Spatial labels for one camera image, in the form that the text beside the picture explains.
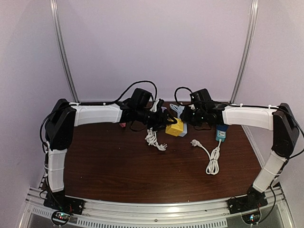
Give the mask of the yellow cube adapter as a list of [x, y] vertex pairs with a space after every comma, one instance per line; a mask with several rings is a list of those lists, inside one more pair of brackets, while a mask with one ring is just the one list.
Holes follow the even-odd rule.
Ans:
[[182, 122], [178, 118], [176, 118], [178, 123], [177, 124], [172, 124], [172, 125], [167, 125], [165, 129], [165, 133], [171, 136], [179, 136], [179, 134], [182, 132]]

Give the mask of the light blue power strip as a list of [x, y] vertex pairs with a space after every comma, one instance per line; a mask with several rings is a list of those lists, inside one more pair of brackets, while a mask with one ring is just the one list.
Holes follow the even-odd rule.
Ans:
[[[178, 107], [178, 110], [177, 110], [177, 118], [179, 119], [179, 120], [181, 120], [181, 114], [182, 114], [182, 112], [183, 112], [183, 110], [184, 110], [184, 106], [179, 106]], [[187, 124], [185, 123], [185, 122], [183, 122], [182, 120], [181, 120], [181, 122], [182, 122], [182, 127], [183, 127], [183, 129], [182, 129], [182, 132], [179, 134], [179, 137], [184, 137], [186, 134], [187, 134], [187, 132], [188, 132], [188, 128], [187, 128]]]

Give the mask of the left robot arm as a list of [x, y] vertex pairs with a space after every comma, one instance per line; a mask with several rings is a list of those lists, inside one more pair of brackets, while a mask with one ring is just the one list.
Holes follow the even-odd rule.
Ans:
[[136, 103], [128, 98], [114, 104], [107, 103], [71, 103], [59, 99], [50, 115], [46, 118], [45, 167], [47, 185], [51, 192], [49, 202], [58, 211], [68, 207], [68, 200], [60, 193], [64, 190], [65, 156], [73, 140], [74, 128], [85, 124], [141, 122], [153, 133], [176, 124], [177, 120], [168, 110], [163, 110], [164, 101], [159, 99], [151, 108], [147, 102]]

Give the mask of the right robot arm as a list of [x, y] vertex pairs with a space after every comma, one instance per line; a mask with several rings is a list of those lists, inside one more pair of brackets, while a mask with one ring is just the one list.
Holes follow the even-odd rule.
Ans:
[[182, 121], [193, 126], [208, 124], [240, 125], [263, 159], [263, 167], [251, 185], [254, 191], [244, 198], [246, 209], [254, 209], [262, 201], [264, 192], [280, 175], [288, 161], [301, 153], [295, 153], [298, 139], [304, 131], [296, 121], [287, 103], [258, 106], [199, 102], [184, 108]]

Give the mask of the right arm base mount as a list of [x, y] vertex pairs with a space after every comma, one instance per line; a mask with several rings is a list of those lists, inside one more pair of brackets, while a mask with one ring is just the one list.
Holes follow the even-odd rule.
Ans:
[[268, 202], [264, 192], [259, 192], [250, 186], [245, 196], [231, 197], [227, 200], [227, 205], [230, 214], [236, 214], [258, 209], [268, 205]]

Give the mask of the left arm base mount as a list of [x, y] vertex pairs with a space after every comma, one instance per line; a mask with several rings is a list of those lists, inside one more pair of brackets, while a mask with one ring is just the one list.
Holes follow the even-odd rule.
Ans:
[[81, 215], [84, 209], [85, 201], [66, 196], [65, 190], [59, 192], [52, 192], [46, 188], [46, 198], [43, 205], [45, 207], [67, 212], [70, 214]]

